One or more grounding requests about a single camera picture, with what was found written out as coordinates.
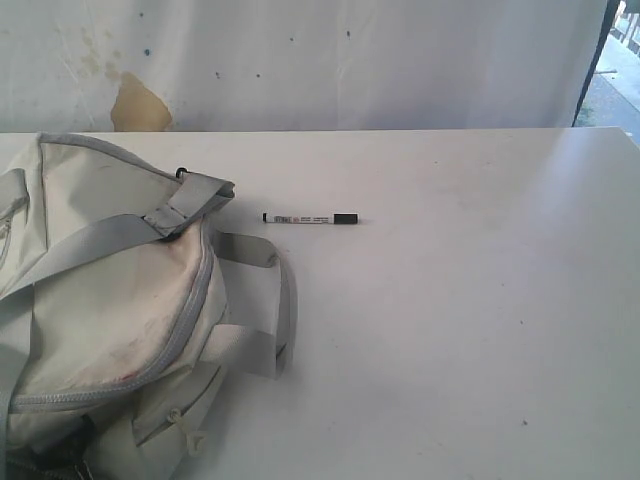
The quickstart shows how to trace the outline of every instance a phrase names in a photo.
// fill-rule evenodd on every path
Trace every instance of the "white table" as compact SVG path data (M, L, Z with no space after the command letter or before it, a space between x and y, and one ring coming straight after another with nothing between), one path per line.
M639 478L640 152L622 131L96 136L234 180L222 226L270 238L297 279L293 364L231 377L179 478ZM28 137L0 136L2 167Z

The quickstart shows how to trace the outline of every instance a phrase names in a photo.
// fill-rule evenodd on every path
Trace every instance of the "wall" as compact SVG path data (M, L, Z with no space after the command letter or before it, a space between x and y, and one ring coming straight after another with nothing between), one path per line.
M568 126L605 4L0 0L0 130Z

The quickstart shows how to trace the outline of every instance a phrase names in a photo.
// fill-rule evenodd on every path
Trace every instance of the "marker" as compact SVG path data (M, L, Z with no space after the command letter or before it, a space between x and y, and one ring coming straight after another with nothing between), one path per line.
M264 223L297 223L306 225L320 225L323 223L335 225L355 225L358 223L357 213L334 213L326 217L285 217L282 215L262 214Z

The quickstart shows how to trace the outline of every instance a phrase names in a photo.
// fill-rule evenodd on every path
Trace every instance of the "marker cap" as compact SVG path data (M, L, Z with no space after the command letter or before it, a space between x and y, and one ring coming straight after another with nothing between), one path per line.
M358 223L358 214L336 213L333 215L333 223L336 225L356 225Z

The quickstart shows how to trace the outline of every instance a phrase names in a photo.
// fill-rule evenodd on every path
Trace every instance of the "bag strap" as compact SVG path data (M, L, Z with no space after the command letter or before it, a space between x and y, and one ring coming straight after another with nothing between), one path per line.
M0 220L29 202L24 170L16 168L0 175Z
M144 217L117 215L80 229L51 247L4 293L0 298L0 480L6 478L11 396L31 350L33 285L119 251L177 235L232 198L231 182L189 173L165 205Z
M280 298L275 333L244 325L218 324L200 359L265 377L277 377L292 350L292 303L288 267L271 242L260 237L215 232L214 251L219 258L260 268L280 269Z

